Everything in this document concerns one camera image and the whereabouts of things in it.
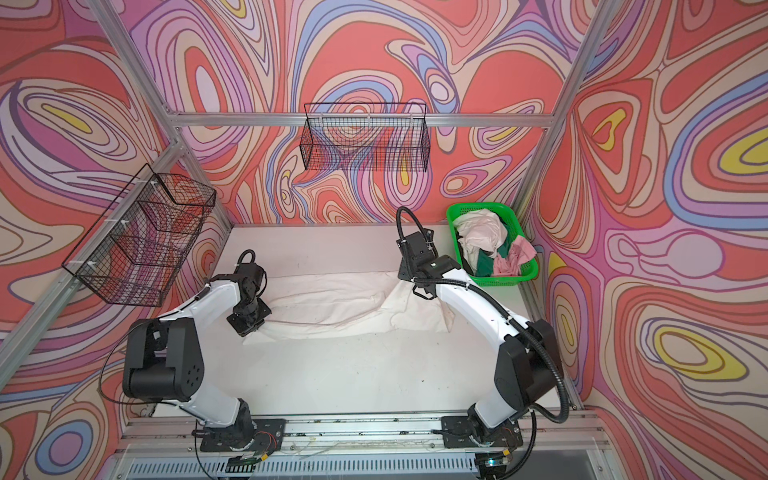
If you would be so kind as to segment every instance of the clothing pile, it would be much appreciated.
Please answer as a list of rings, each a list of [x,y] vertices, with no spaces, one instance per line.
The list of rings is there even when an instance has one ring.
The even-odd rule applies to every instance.
[[[536,257],[525,237],[487,208],[461,215],[453,226],[473,276],[520,276],[520,266]]]

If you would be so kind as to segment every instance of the white fabric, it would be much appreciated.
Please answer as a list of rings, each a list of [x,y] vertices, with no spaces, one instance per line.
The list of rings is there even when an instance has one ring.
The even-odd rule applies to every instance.
[[[496,249],[507,240],[507,229],[499,220],[498,215],[487,208],[475,210],[461,215],[453,220],[456,232],[462,236],[458,242],[464,249],[464,258],[467,259],[473,271],[478,269],[478,257],[480,249],[490,252],[491,258],[496,258]]]
[[[397,272],[326,273],[269,278],[262,295],[272,309],[244,345],[318,339],[394,329],[449,332],[453,312],[440,300],[411,293]]]

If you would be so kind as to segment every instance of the blue circle pattern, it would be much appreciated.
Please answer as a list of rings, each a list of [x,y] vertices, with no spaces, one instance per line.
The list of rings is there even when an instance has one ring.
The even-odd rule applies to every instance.
[[[51,447],[59,437],[67,433],[74,433],[80,437],[82,444],[80,445],[80,451],[71,462],[59,465],[51,458]],[[71,472],[88,457],[91,445],[93,444],[93,436],[93,429],[85,420],[74,420],[60,425],[43,439],[38,451],[35,453],[35,463],[41,472],[49,475],[63,475],[64,473]]]

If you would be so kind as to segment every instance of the black mounting plate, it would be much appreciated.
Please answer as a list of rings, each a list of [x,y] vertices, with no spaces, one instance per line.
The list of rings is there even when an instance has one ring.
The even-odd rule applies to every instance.
[[[283,435],[285,433],[286,421],[285,419],[253,419],[253,443],[250,447],[243,450],[243,452],[265,452],[272,451],[274,445],[272,438],[263,432],[272,434],[275,441],[277,441],[277,447],[274,451],[280,450],[283,445]],[[215,433],[205,435],[200,442],[201,452],[232,452],[228,446],[223,444],[218,435]]]
[[[478,449],[506,447],[511,452],[523,445],[523,435],[517,422],[506,420],[499,428],[498,437],[491,445],[478,445],[470,439],[472,424],[466,416],[442,417],[440,419],[443,432],[451,432],[454,435],[443,435],[442,441],[447,449]]]

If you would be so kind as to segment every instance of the work surface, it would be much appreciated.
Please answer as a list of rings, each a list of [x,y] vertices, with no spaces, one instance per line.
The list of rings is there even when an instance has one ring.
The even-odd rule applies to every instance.
[[[428,228],[438,251],[453,257],[448,226]],[[237,227],[215,273],[232,273],[246,249],[269,276],[393,271],[400,263],[396,238],[396,228],[384,225]],[[516,286],[487,291],[528,315]],[[496,355],[459,314],[450,333],[399,330],[249,346],[221,318],[200,341],[206,377],[245,399],[254,415],[466,410],[494,388]],[[541,403],[559,405],[554,391]],[[160,407],[157,415],[177,414]]]

